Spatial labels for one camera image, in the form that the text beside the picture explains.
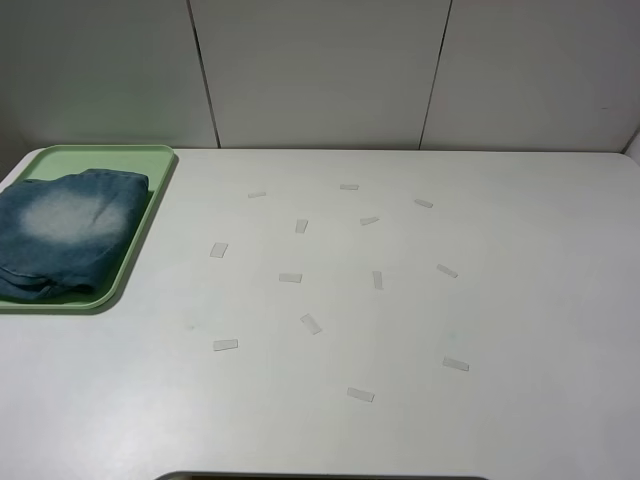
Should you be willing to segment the children's blue denim shorts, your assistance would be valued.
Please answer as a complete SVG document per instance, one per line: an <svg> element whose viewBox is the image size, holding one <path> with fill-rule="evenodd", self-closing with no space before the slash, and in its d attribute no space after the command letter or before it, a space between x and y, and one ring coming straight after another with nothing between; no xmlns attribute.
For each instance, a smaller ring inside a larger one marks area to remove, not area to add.
<svg viewBox="0 0 640 480"><path fill-rule="evenodd" d="M1 296L40 301L100 289L147 204L143 174L89 169L1 192Z"/></svg>

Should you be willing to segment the light green plastic tray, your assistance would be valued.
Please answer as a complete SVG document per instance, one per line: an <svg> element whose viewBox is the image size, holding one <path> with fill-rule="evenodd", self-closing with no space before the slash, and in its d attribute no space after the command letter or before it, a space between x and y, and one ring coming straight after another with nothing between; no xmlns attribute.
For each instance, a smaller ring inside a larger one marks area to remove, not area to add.
<svg viewBox="0 0 640 480"><path fill-rule="evenodd" d="M19 302L3 298L1 313L8 314L94 314L119 299L147 232L160 206L176 164L177 155L164 145L56 145L37 151L2 181L4 188L24 180L54 180L87 169L109 169L145 175L149 180L145 210L129 245L93 293L70 292L53 299Z"/></svg>

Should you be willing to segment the clear tape piece upper middle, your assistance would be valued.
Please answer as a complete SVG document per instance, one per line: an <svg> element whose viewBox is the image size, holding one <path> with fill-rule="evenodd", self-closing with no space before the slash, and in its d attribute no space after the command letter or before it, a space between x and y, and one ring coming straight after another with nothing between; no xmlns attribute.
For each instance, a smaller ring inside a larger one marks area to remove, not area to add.
<svg viewBox="0 0 640 480"><path fill-rule="evenodd" d="M307 226L308 226L307 219L298 219L296 221L295 232L298 234L304 234Z"/></svg>

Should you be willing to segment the clear tape piece curled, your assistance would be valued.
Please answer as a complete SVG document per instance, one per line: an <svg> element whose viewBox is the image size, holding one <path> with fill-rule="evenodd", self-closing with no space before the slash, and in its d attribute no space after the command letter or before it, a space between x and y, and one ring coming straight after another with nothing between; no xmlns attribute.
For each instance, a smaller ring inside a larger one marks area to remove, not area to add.
<svg viewBox="0 0 640 480"><path fill-rule="evenodd" d="M379 221L379 217L366 217L366 218L361 218L359 220L361 226L370 225L370 224L375 223L377 221Z"/></svg>

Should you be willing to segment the clear tape piece centre upright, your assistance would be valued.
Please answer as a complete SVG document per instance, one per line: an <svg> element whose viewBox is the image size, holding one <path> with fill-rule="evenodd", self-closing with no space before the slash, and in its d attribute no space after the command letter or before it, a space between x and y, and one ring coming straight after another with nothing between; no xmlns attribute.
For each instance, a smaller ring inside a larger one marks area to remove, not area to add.
<svg viewBox="0 0 640 480"><path fill-rule="evenodd" d="M374 282L374 288L376 290L383 290L384 286L383 286L383 275L381 271L373 271L372 272L372 277L373 277L373 282Z"/></svg>

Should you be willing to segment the clear tape piece centre slanted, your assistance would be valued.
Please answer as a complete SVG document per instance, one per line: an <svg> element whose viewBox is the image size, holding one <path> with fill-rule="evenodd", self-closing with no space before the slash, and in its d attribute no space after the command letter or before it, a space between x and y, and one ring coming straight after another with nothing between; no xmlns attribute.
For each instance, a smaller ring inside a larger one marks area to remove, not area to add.
<svg viewBox="0 0 640 480"><path fill-rule="evenodd" d="M312 335L316 335L322 331L322 328L310 314L302 316L300 321Z"/></svg>

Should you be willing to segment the clear tape piece left upper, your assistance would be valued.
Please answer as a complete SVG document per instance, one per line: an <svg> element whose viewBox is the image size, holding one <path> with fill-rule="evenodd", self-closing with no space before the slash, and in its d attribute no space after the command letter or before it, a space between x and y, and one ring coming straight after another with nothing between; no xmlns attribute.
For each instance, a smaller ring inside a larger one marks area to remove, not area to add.
<svg viewBox="0 0 640 480"><path fill-rule="evenodd" d="M216 242L210 251L210 257L218 258L218 259L223 258L227 251L227 248L228 248L227 243Z"/></svg>

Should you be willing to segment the clear tape piece right middle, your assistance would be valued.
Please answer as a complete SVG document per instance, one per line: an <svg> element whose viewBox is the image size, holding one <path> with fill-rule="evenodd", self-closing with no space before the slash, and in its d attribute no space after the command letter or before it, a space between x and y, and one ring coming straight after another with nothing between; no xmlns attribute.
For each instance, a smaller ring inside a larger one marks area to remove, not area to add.
<svg viewBox="0 0 640 480"><path fill-rule="evenodd" d="M441 271L442 273L452 277L452 278L457 278L458 277L458 273L449 269L448 267L442 265L442 264L438 264L437 265L437 270Z"/></svg>

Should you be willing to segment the clear tape piece lower left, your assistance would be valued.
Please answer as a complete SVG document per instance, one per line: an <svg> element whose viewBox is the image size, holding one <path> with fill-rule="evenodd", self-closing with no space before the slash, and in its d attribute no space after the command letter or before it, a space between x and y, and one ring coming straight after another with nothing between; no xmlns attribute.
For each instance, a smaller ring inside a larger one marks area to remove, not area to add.
<svg viewBox="0 0 640 480"><path fill-rule="evenodd" d="M216 352L236 349L239 345L237 339L216 340L213 342L213 350Z"/></svg>

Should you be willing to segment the clear tape piece bottom centre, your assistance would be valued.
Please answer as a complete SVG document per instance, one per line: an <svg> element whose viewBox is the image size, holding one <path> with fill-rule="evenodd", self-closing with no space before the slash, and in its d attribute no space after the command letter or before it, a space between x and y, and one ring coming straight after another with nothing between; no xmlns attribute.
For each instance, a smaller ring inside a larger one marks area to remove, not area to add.
<svg viewBox="0 0 640 480"><path fill-rule="evenodd" d="M351 398L355 398L357 400L360 401L364 401L367 403L371 403L374 398L375 398L375 394L369 391L364 391L364 390L360 390L360 389L356 389L353 387L348 387L347 388L347 395Z"/></svg>

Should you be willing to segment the clear tape piece lower right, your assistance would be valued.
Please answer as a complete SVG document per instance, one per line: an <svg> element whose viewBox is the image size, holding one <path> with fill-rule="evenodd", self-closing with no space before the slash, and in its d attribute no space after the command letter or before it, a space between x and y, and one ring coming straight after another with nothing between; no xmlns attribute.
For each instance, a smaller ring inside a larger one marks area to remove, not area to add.
<svg viewBox="0 0 640 480"><path fill-rule="evenodd" d="M463 372L468 372L470 370L470 366L468 363L463 362L461 360L454 359L454 358L450 358L450 357L444 357L442 364L447 368L451 368L451 369L455 369Z"/></svg>

